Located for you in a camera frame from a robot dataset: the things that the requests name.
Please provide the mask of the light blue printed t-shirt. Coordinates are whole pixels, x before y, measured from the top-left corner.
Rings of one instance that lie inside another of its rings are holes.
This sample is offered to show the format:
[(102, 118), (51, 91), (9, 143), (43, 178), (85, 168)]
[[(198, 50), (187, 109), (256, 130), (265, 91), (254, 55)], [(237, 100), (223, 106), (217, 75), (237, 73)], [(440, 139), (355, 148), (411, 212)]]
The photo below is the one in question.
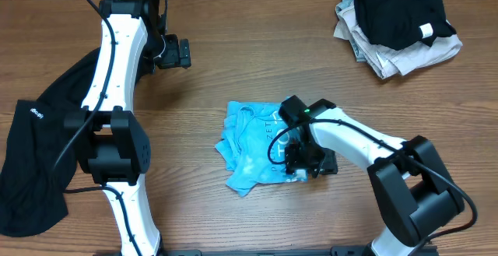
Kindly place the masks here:
[[(246, 196), (257, 184), (306, 182), (307, 172), (287, 174), (285, 148), (296, 137), (295, 131), (281, 135), (287, 124), (279, 116), (278, 103), (238, 102), (227, 104), (222, 140), (215, 148), (232, 174), (226, 185), (239, 196)], [(280, 138), (272, 143), (275, 136)]]

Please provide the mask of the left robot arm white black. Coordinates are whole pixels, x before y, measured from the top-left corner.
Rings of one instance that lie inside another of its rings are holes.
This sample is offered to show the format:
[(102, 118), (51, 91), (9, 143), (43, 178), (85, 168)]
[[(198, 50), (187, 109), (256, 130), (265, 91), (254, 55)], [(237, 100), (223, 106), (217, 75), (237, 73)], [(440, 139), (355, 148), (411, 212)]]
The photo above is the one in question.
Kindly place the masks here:
[(93, 190), (104, 191), (121, 236), (120, 255), (164, 255), (146, 193), (151, 145), (133, 112), (139, 79), (156, 69), (189, 68), (189, 42), (167, 32), (167, 0), (101, 0), (102, 37), (93, 81), (64, 122)]

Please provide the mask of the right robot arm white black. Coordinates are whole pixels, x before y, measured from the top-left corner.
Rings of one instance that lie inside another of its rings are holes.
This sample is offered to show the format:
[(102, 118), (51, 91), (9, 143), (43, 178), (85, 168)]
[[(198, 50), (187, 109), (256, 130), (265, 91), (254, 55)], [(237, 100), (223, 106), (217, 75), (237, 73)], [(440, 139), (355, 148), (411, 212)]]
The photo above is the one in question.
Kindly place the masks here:
[(424, 245), (465, 209), (462, 194), (428, 139), (384, 135), (321, 99), (307, 106), (283, 101), (279, 116), (290, 131), (283, 164), (288, 174), (336, 174), (341, 155), (370, 179), (385, 228), (364, 246), (334, 247), (333, 255), (435, 255)]

